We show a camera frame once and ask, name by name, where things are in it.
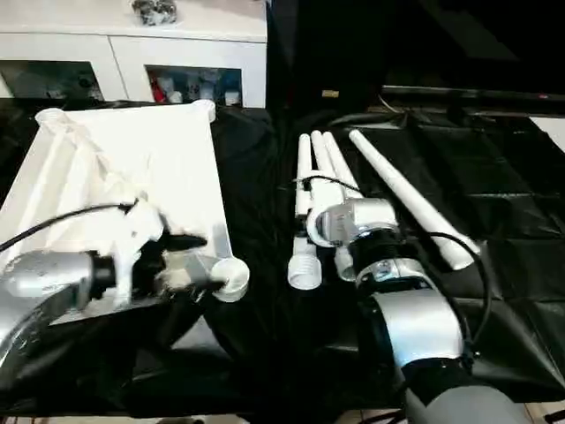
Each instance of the white tube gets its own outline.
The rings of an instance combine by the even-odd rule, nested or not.
[[[480,252],[478,246],[457,231],[359,130],[351,131],[350,139],[426,231],[445,232],[461,239],[473,252]],[[452,269],[463,269],[473,262],[471,256],[456,242],[439,237],[433,237],[433,241]]]
[[[297,198],[296,216],[306,215],[310,208],[310,193],[305,192],[302,180],[310,176],[312,172],[312,153],[310,148],[310,137],[308,134],[301,134],[298,139],[298,166],[297,166]]]
[[[318,164],[318,171],[312,172],[312,175],[335,178],[334,165],[332,165],[329,152],[326,149],[326,142],[321,132],[312,132],[312,145],[316,156],[316,163]],[[313,179],[311,186],[312,211],[308,214],[306,221],[308,236],[318,246],[334,247],[334,245],[320,235],[317,223],[319,216],[326,212],[328,208],[343,202],[342,187],[337,183],[332,183],[322,178]]]
[[[329,154],[329,160],[334,168],[335,177],[344,183],[358,188],[357,181],[351,173],[350,167],[343,158],[342,151],[335,142],[334,135],[331,132],[324,132],[324,144]],[[343,196],[345,198],[361,199],[363,195],[360,192],[351,190],[346,187],[341,187]],[[334,264],[337,270],[337,275],[343,281],[355,281],[355,270],[353,268],[353,258],[346,246],[337,247],[335,250]]]
[[[329,152],[326,149],[326,142],[324,141],[321,132],[314,131],[312,133],[312,145],[314,147],[314,154],[316,155],[318,169],[328,177],[335,178],[334,166],[329,158]]]
[[[335,142],[334,135],[331,132],[324,132],[323,138],[326,144],[326,150],[329,153],[329,159],[334,167],[334,172],[337,179],[349,184],[350,186],[359,188],[357,181],[351,173],[349,165],[343,158],[342,151],[339,149],[337,143]],[[360,192],[356,192],[355,190],[351,190],[349,188],[343,187],[343,192],[345,197],[356,199],[363,197]]]
[[[297,178],[301,180],[312,174],[312,152],[308,134],[300,135],[298,139]],[[296,216],[305,216],[311,207],[310,192],[304,190],[301,182],[297,183]],[[308,242],[306,237],[295,237],[292,247],[292,257],[289,261],[289,284],[295,289],[312,290],[321,284],[321,263],[316,256],[316,246]]]

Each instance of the black plastic sheet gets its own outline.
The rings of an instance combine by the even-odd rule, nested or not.
[[[34,113],[47,106],[0,108],[3,193],[34,137]],[[332,114],[290,121],[262,110],[218,110],[217,116],[223,203],[234,254],[251,269],[249,292],[236,304],[207,299],[195,307],[181,298],[51,327],[18,385],[0,396],[4,414],[279,411],[267,421],[308,416],[322,422],[347,409],[396,405],[390,381],[358,348],[355,291],[335,276],[331,253],[320,251],[327,260],[318,290],[293,291],[286,282],[294,225],[290,181],[301,132],[331,129],[360,187],[388,197],[403,226],[417,228],[349,142],[348,129],[361,121],[394,124],[362,131],[483,249],[495,291],[473,373],[516,401],[565,397],[565,155],[529,120],[456,125],[419,114],[332,124]],[[433,244],[422,251],[474,325],[482,297],[474,267],[451,273]],[[203,333],[192,326],[201,314]],[[206,341],[199,339],[204,333]]]

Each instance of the cabinet door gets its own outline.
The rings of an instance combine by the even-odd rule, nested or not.
[[[127,99],[102,35],[0,34],[0,96]]]
[[[265,107],[267,44],[110,37],[131,100]]]

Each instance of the black wire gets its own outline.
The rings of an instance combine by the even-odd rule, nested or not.
[[[439,231],[426,232],[426,235],[430,237],[442,237],[444,239],[456,242],[465,250],[465,252],[467,252],[471,256],[471,258],[477,265],[478,275],[480,276],[483,284],[483,307],[480,322],[478,323],[478,326],[471,337],[471,341],[475,345],[485,331],[486,323],[488,322],[493,308],[493,284],[488,276],[488,273],[486,272],[485,263],[478,254],[473,252],[473,250],[469,246],[467,246],[464,241],[457,238],[456,236]]]
[[[95,206],[89,206],[89,207],[83,208],[83,209],[73,210],[72,212],[68,212],[66,214],[62,214],[62,215],[59,215],[59,216],[55,216],[55,217],[50,218],[46,221],[43,221],[42,223],[38,223],[37,225],[33,226],[32,228],[25,230],[22,233],[18,234],[17,236],[12,237],[9,240],[2,243],[0,245],[0,253],[9,249],[10,247],[14,246],[16,243],[20,242],[21,240],[27,239],[28,237],[33,236],[37,231],[41,231],[45,228],[50,227],[51,225],[53,225],[55,223],[59,223],[61,221],[64,221],[65,219],[73,218],[75,216],[80,216],[80,215],[84,215],[84,214],[89,214],[89,213],[92,213],[92,212],[98,212],[100,210],[113,209],[113,208],[118,208],[118,209],[123,210],[124,212],[127,212],[133,207],[133,205],[134,205],[134,203],[110,203],[110,204],[105,204],[105,205],[95,205]]]
[[[355,187],[354,185],[351,185],[351,184],[347,184],[345,181],[342,181],[341,179],[328,177],[328,176],[325,176],[325,175],[312,175],[310,177],[306,177],[306,178],[302,178],[302,179],[293,179],[292,181],[296,182],[296,183],[302,183],[302,184],[308,186],[310,184],[310,181],[312,181],[313,179],[325,179],[327,181],[331,181],[332,183],[337,183],[340,186],[344,186],[345,188],[349,188],[350,190],[352,190],[354,192],[361,193],[363,195],[363,197],[368,197],[361,190],[359,190],[358,187]]]

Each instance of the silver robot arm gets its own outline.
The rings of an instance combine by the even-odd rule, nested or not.
[[[9,389],[42,331],[116,284],[114,261],[93,253],[33,251],[0,274],[0,390]]]
[[[371,315],[373,334],[379,333],[379,347],[388,348],[398,382],[406,387],[409,422],[529,422],[504,394],[462,367],[464,343],[456,313],[420,265],[416,249],[403,239],[387,201],[347,199],[319,215],[315,228],[316,237],[349,249],[360,303]]]

